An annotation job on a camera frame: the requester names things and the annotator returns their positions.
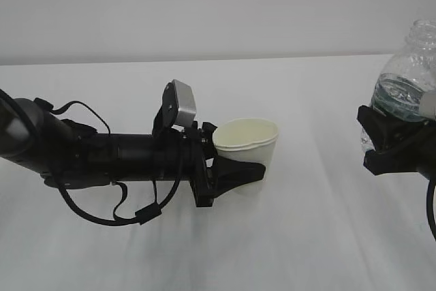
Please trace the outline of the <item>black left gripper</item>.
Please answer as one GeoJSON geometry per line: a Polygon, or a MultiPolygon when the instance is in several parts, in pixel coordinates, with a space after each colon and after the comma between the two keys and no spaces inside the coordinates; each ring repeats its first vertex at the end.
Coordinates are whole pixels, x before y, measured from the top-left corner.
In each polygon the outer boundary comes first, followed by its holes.
{"type": "Polygon", "coordinates": [[[198,208],[212,207],[215,198],[237,187],[261,181],[265,175],[265,165],[261,163],[216,156],[212,141],[216,129],[217,126],[210,122],[203,122],[199,126],[194,121],[191,127],[183,131],[189,150],[189,184],[198,208]],[[210,159],[214,159],[213,182],[211,169],[207,166],[210,159]]]}

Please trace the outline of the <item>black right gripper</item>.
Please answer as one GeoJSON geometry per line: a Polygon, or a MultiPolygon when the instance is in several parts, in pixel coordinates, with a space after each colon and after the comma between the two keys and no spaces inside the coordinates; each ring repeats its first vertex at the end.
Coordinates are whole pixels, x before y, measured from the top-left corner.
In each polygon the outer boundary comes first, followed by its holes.
{"type": "Polygon", "coordinates": [[[417,172],[435,178],[435,123],[406,123],[362,105],[357,120],[363,165],[373,175],[417,172]]]}

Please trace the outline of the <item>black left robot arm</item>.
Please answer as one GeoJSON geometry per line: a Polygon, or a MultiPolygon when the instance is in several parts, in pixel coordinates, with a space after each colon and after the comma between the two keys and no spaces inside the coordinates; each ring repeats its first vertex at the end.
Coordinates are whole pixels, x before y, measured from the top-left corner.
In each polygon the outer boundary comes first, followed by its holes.
{"type": "Polygon", "coordinates": [[[49,187],[101,187],[116,182],[188,181],[196,206],[263,179],[266,168],[250,159],[218,154],[215,126],[199,125],[191,88],[169,82],[150,134],[98,132],[63,118],[37,98],[1,97],[1,157],[38,173],[49,187]]]}

